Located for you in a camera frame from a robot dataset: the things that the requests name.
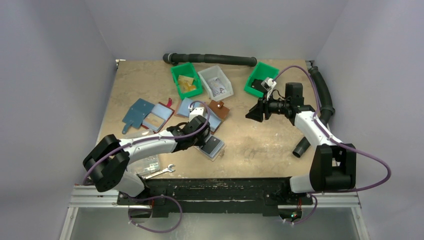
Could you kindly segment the cream card holder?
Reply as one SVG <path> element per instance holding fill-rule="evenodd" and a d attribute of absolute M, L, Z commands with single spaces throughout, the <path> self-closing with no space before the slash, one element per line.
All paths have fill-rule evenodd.
<path fill-rule="evenodd" d="M 226 144 L 219 138 L 214 135 L 209 135 L 205 144 L 202 146 L 196 146 L 195 148 L 204 154 L 210 161 L 214 162 L 215 159 L 222 153 L 225 149 Z"/>

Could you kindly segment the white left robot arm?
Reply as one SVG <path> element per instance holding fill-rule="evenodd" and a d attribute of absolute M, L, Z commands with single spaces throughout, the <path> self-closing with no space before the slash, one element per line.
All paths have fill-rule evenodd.
<path fill-rule="evenodd" d="M 141 159 L 159 154 L 170 154 L 203 146 L 210 132 L 210 124 L 203 116 L 189 122 L 144 137 L 118 139 L 105 136 L 83 160 L 85 179 L 90 178 L 97 191 L 117 190 L 138 205 L 146 203 L 149 191 L 146 182 L 127 167 Z"/>

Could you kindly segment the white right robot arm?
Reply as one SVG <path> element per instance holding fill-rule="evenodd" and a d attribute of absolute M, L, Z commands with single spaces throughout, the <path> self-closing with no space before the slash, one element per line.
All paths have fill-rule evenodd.
<path fill-rule="evenodd" d="M 246 114 L 247 119 L 262 122 L 272 114 L 284 115 L 298 128 L 315 148 L 308 174 L 292 176 L 290 184 L 281 189 L 280 196 L 288 204 L 300 198 L 301 193 L 341 191 L 353 189 L 356 184 L 356 153 L 354 146 L 341 147 L 342 141 L 334 137 L 316 116 L 314 108 L 304 104 L 301 83 L 285 85 L 285 97 L 273 98 L 276 83 L 268 79 L 261 83 L 267 91 Z"/>

